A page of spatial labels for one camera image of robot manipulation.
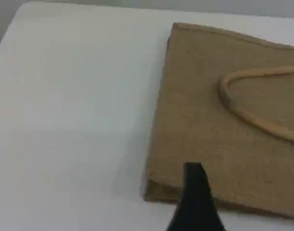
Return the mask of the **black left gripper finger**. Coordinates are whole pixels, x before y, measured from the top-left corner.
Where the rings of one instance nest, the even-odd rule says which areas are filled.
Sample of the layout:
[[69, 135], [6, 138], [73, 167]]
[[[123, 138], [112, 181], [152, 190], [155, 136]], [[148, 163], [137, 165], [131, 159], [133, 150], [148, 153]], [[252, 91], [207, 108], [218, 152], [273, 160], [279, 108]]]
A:
[[202, 164], [185, 163], [183, 176], [181, 200], [167, 230], [224, 231]]

